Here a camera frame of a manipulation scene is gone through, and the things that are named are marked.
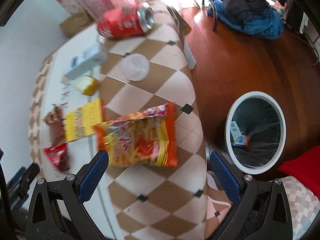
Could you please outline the yellow white small wrapper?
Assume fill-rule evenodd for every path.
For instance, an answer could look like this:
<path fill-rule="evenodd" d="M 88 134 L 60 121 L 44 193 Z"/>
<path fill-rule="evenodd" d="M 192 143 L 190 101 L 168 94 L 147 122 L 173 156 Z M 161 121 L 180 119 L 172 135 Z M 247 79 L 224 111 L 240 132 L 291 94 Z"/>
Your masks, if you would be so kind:
<path fill-rule="evenodd" d="M 99 87 L 99 80 L 89 75 L 83 75 L 76 79 L 75 86 L 81 94 L 92 96 Z"/>

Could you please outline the clear plastic lid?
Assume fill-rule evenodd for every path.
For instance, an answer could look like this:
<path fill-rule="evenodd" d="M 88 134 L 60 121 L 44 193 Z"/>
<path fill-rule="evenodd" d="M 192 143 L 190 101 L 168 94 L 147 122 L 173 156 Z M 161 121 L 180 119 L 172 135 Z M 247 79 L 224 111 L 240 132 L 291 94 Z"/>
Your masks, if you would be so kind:
<path fill-rule="evenodd" d="M 142 54 L 129 54 L 120 63 L 124 77 L 129 81 L 144 80 L 150 71 L 150 61 Z"/>

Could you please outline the red coke can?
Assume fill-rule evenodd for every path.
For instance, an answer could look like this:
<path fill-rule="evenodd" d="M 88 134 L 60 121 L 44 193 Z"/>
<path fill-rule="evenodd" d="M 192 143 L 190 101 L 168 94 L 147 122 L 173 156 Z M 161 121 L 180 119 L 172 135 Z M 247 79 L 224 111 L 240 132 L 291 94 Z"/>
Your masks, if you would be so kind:
<path fill-rule="evenodd" d="M 148 33 L 154 21 L 152 7 L 142 2 L 105 12 L 97 23 L 97 31 L 106 38 L 139 36 Z"/>

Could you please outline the white blue carton box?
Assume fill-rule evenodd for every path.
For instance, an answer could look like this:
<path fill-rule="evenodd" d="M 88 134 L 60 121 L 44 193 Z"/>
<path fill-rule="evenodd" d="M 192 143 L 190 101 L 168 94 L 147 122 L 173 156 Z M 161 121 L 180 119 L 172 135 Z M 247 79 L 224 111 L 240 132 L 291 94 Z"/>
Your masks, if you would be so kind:
<path fill-rule="evenodd" d="M 78 56 L 71 59 L 65 68 L 64 76 L 68 80 L 75 80 L 92 68 L 107 61 L 107 49 L 101 42 L 95 42 Z"/>

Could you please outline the white round trash bin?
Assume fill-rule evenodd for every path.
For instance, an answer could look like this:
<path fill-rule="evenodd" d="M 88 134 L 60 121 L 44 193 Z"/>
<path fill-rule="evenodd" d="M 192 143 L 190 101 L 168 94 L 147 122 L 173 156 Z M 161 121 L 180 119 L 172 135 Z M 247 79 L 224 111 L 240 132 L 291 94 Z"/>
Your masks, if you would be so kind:
<path fill-rule="evenodd" d="M 249 135 L 246 147 L 232 145 L 231 122 Z M 256 175 L 271 169 L 279 160 L 286 141 L 286 122 L 280 105 L 270 95 L 252 91 L 232 104 L 225 124 L 225 148 L 231 162 L 242 172 Z"/>

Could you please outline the brown snack wrapper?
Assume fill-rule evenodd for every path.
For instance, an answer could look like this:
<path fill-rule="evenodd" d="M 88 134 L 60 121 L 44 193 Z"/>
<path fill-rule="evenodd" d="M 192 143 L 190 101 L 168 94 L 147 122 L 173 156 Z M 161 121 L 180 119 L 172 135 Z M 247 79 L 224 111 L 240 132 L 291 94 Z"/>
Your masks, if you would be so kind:
<path fill-rule="evenodd" d="M 63 111 L 61 106 L 53 104 L 53 110 L 47 113 L 43 122 L 49 126 L 52 146 L 63 144 L 65 142 L 65 131 L 63 127 Z"/>

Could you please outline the brown paper bag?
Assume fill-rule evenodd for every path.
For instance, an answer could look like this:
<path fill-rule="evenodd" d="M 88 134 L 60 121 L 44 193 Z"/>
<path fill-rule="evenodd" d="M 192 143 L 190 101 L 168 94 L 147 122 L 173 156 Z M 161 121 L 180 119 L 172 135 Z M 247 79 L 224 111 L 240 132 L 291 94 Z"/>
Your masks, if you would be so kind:
<path fill-rule="evenodd" d="M 67 37 L 73 37 L 77 33 L 86 29 L 94 22 L 92 16 L 86 12 L 77 12 L 59 24 L 62 33 Z"/>

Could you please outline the pile of dark blue clothes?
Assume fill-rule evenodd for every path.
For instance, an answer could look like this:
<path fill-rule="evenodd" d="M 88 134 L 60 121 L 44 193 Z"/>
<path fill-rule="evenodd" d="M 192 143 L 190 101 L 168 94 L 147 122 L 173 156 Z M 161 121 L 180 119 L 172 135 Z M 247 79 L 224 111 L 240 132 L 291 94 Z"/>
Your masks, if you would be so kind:
<path fill-rule="evenodd" d="M 275 40 L 284 31 L 278 12 L 266 0 L 209 1 L 209 16 L 244 34 Z"/>

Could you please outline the checkered brown white tablecloth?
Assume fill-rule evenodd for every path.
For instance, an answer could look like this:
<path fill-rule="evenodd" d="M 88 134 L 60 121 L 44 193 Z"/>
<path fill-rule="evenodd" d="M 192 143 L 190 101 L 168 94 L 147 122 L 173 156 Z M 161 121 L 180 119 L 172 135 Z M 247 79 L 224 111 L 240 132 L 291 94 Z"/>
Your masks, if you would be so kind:
<path fill-rule="evenodd" d="M 203 130 L 197 109 L 191 70 L 180 39 L 177 12 L 159 0 L 150 0 L 155 27 L 145 37 L 107 40 L 90 25 L 48 56 L 40 69 L 31 100 L 29 143 L 31 159 L 47 181 L 65 178 L 44 155 L 50 146 L 45 115 L 54 105 L 64 114 L 101 99 L 106 120 L 116 120 L 160 105 L 174 113 L 166 128 L 161 120 L 134 121 L 117 132 L 120 146 L 149 157 L 161 146 L 177 153 L 176 167 L 130 164 L 108 166 L 85 208 L 102 234 L 111 239 L 203 239 L 207 212 L 207 162 Z M 91 97 L 82 95 L 73 81 L 63 83 L 63 71 L 72 57 L 93 42 L 103 42 L 108 59 L 93 68 L 100 81 Z"/>

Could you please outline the blue white milk carton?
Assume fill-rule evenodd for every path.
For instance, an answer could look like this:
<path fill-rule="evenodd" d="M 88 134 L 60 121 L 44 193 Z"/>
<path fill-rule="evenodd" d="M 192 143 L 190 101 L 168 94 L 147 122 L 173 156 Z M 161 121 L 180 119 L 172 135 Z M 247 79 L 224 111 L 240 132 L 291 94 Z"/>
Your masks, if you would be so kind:
<path fill-rule="evenodd" d="M 246 147 L 249 144 L 249 135 L 241 133 L 236 121 L 231 122 L 230 132 L 232 136 L 232 145 L 237 147 Z"/>

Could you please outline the red snack wrapper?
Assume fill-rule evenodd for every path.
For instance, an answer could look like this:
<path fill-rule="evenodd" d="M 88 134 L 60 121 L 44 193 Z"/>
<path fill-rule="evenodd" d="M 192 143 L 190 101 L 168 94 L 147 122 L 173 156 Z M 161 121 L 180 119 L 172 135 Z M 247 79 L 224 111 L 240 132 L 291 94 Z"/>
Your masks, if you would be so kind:
<path fill-rule="evenodd" d="M 67 172 L 70 169 L 67 144 L 53 146 L 43 149 L 44 154 L 51 162 L 52 166 L 60 172 Z"/>

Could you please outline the yellow cigarette box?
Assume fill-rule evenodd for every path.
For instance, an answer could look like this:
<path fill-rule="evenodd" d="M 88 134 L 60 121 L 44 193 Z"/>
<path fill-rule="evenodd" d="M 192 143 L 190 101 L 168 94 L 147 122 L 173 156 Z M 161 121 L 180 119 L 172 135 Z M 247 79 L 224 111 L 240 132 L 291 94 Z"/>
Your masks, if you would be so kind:
<path fill-rule="evenodd" d="M 103 99 L 95 99 L 65 117 L 65 140 L 75 141 L 95 133 L 93 126 L 105 121 Z"/>

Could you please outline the orange noodle snack bag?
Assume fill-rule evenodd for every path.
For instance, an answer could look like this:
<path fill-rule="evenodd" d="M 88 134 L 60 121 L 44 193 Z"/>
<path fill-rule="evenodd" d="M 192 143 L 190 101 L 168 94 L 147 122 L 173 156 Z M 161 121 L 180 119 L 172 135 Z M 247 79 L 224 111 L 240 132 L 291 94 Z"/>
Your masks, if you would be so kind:
<path fill-rule="evenodd" d="M 101 122 L 93 129 L 98 149 L 108 153 L 109 166 L 177 167 L 175 104 L 172 102 Z"/>

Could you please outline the red cloth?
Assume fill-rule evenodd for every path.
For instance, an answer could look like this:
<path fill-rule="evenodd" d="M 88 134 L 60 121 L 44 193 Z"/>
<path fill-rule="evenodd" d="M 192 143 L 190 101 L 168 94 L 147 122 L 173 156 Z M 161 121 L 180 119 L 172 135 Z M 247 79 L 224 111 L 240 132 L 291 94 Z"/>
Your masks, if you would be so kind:
<path fill-rule="evenodd" d="M 300 157 L 283 162 L 277 170 L 295 177 L 315 196 L 320 195 L 320 147 L 315 146 Z"/>

